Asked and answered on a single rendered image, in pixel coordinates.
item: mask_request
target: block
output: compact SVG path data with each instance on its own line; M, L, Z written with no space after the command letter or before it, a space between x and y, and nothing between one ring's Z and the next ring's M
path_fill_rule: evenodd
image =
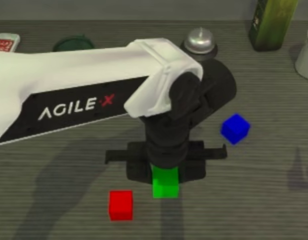
M111 221L133 220L133 192L131 190L110 191L108 215Z
M235 145L248 135L250 128L249 122L236 113L222 124L220 133Z
M152 167L152 195L155 199L179 197L179 169Z

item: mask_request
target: black base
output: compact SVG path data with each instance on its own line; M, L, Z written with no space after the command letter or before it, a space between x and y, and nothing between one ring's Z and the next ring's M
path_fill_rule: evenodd
M227 149L204 148L203 141L190 141L186 160L178 167L180 183L205 178L206 160L227 158ZM108 150L105 154L105 163L126 162L127 179L139 183L152 184L152 169L146 156L145 142L130 142L127 150Z
M184 42L182 42L182 44L180 45L179 48L199 63L202 63L202 62L209 60L209 59L214 59L218 55L218 52L219 52L219 47L218 47L217 44L215 45L215 47L213 48L212 51L210 51L209 53L206 53L206 54L195 54L195 53L189 51L185 47Z

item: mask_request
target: blue cube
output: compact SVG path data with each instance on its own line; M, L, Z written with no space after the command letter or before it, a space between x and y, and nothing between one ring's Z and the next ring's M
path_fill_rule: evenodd
M220 133L233 145L245 138L251 125L239 114L234 114L223 122Z

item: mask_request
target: white container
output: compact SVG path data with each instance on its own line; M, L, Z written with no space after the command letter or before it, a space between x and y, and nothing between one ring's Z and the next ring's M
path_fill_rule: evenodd
M300 51L298 58L295 62L295 69L299 75L308 79L308 31L305 44Z

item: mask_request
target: gray wood tabletop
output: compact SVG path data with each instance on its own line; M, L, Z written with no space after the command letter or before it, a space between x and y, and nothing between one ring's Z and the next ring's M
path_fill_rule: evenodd
M0 33L20 34L18 52L43 53L79 34L98 48L161 37L179 45L198 26L214 33L238 92L191 138L220 147L222 122L240 113L251 131L227 144L228 159L209 161L207 177L183 184L178 199L153 199L151 186L126 179L124 164L104 165L105 150L144 138L137 119L2 145L0 240L308 240L308 80L294 70L308 22L293 22L284 46L263 53L253 51L245 22L0 21ZM134 221L109 221L116 189L133 190Z

